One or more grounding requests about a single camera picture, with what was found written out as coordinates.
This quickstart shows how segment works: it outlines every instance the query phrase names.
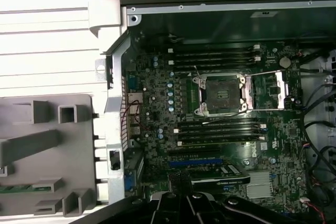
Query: capacitor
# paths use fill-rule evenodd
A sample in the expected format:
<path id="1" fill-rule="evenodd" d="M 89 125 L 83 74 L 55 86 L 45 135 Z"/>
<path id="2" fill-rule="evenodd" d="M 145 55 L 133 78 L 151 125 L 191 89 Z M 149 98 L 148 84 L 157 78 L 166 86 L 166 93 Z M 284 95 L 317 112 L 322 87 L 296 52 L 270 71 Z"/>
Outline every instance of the capacitor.
<path id="1" fill-rule="evenodd" d="M 277 162 L 277 160 L 273 157 L 270 157 L 268 160 L 272 165 L 274 165 Z"/>

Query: motherboard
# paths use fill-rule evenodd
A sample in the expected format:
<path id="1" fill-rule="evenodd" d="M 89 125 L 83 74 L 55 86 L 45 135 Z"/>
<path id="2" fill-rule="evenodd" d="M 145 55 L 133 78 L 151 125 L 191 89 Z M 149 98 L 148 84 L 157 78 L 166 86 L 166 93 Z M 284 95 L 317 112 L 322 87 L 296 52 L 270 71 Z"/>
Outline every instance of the motherboard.
<path id="1" fill-rule="evenodd" d="M 144 151 L 137 192 L 167 191 L 167 175 L 187 170 L 194 190 L 218 200 L 235 195 L 277 212 L 303 211 L 295 53 L 266 42 L 140 54 L 124 73 L 129 138 Z"/>

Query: black ram slot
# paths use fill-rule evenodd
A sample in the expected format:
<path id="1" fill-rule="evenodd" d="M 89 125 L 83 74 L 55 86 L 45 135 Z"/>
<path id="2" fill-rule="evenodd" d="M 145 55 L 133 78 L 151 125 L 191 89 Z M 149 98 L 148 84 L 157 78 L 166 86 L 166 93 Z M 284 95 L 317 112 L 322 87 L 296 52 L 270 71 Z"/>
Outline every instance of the black ram slot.
<path id="1" fill-rule="evenodd" d="M 203 126 L 200 125 L 189 125 L 189 126 L 179 126 L 178 129 L 180 132 L 184 131 L 210 131 L 210 130 L 217 130 L 217 129 L 239 129 L 242 127 L 259 127 L 257 123 L 243 123 L 243 124 L 236 124 L 236 125 L 219 125 L 219 126 L 207 126 L 206 124 Z"/>
<path id="2" fill-rule="evenodd" d="M 227 135 L 218 135 L 218 134 L 213 134 L 213 135 L 197 135 L 197 136 L 182 136 L 179 137 L 179 141 L 194 141 L 194 140 L 213 140 L 213 139 L 233 139 L 233 138 L 244 138 L 244 137 L 260 137 L 261 134 L 258 134 L 257 132 L 241 132 L 241 133 L 232 133 L 232 134 L 227 134 Z"/>
<path id="3" fill-rule="evenodd" d="M 190 65 L 197 65 L 197 68 L 200 66 L 209 66 L 209 65 L 221 65 L 221 66 L 235 66 L 235 65 L 242 65 L 242 64 L 254 64 L 254 60 L 244 60 L 244 59 L 235 59 L 230 61 L 226 59 L 218 59 L 218 60 L 208 60 L 208 61 L 175 61 L 174 67 L 184 67 Z"/>
<path id="4" fill-rule="evenodd" d="M 200 154 L 200 155 L 216 155 L 221 153 L 221 148 L 219 147 L 209 147 L 209 148 L 189 148 L 189 149 L 177 149 L 168 151 L 168 155 L 172 156 L 183 156 L 191 154 Z"/>
<path id="5" fill-rule="evenodd" d="M 187 136 L 193 136 L 193 135 L 200 135 L 200 136 L 205 136 L 205 135 L 215 135 L 215 134 L 221 134 L 225 136 L 226 134 L 232 134 L 232 133 L 240 133 L 240 132 L 259 132 L 259 128 L 250 128 L 250 127 L 245 127 L 245 128 L 239 128 L 239 129 L 216 129 L 216 130 L 211 130 L 211 131 L 186 131 L 186 132 L 180 132 L 178 134 L 178 139 L 180 137 L 183 137 L 184 135 Z"/>
<path id="6" fill-rule="evenodd" d="M 220 53 L 229 53 L 229 52 L 245 52 L 251 53 L 253 47 L 237 47 L 237 48 L 221 48 L 221 49 L 210 49 L 210 48 L 198 48 L 197 50 L 188 49 L 188 48 L 174 48 L 176 55 L 185 55 L 185 54 L 220 54 Z"/>
<path id="7" fill-rule="evenodd" d="M 241 142 L 255 142 L 258 137 L 247 136 L 242 138 L 223 138 L 223 139 L 199 139 L 193 141 L 181 141 L 182 146 L 195 146 L 195 145 L 209 145 L 209 144 L 228 144 L 228 143 L 241 143 Z"/>
<path id="8" fill-rule="evenodd" d="M 178 122 L 178 125 L 204 125 L 203 122 L 212 122 L 211 125 L 222 125 L 222 124 L 230 124 L 230 123 L 240 123 L 240 122 L 260 122 L 260 119 L 258 118 L 242 118 L 242 119 L 226 119 L 218 122 L 212 122 L 211 120 L 205 120 L 205 121 L 191 121 L 191 122 Z"/>
<path id="9" fill-rule="evenodd" d="M 247 64 L 225 64 L 223 66 L 198 66 L 198 71 L 215 71 L 215 70 L 233 70 L 233 69 L 246 69 L 249 66 L 254 65 L 254 62 Z M 174 71 L 177 72 L 190 72 L 195 71 L 195 63 L 191 63 L 190 66 L 174 67 Z"/>
<path id="10" fill-rule="evenodd" d="M 174 63 L 179 62 L 179 61 L 187 61 L 187 60 L 197 60 L 197 61 L 209 61 L 209 60 L 254 60 L 253 57 L 251 56 L 247 56 L 247 55 L 230 55 L 230 56 L 226 56 L 226 55 L 207 55 L 206 57 L 204 57 L 204 55 L 186 55 L 186 56 L 181 56 L 178 58 L 174 58 Z"/>

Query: blue pcie slot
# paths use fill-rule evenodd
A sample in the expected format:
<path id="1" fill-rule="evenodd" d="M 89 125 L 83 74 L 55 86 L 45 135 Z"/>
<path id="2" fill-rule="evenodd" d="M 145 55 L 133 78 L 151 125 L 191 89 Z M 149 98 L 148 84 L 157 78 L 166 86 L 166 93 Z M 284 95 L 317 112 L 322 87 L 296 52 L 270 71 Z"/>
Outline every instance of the blue pcie slot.
<path id="1" fill-rule="evenodd" d="M 187 160 L 187 161 L 169 161 L 170 167 L 186 166 L 186 165 L 208 165 L 208 164 L 221 164 L 221 158 L 214 159 L 200 159 L 200 160 Z"/>

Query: white connector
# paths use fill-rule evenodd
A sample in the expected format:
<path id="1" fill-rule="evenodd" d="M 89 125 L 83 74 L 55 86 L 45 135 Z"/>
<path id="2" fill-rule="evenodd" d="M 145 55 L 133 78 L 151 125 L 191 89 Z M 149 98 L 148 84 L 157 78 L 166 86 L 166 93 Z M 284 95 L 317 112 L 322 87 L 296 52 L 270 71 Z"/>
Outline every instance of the white connector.
<path id="1" fill-rule="evenodd" d="M 301 203 L 307 203 L 307 202 L 310 202 L 310 199 L 308 199 L 307 197 L 301 197 L 300 202 Z"/>

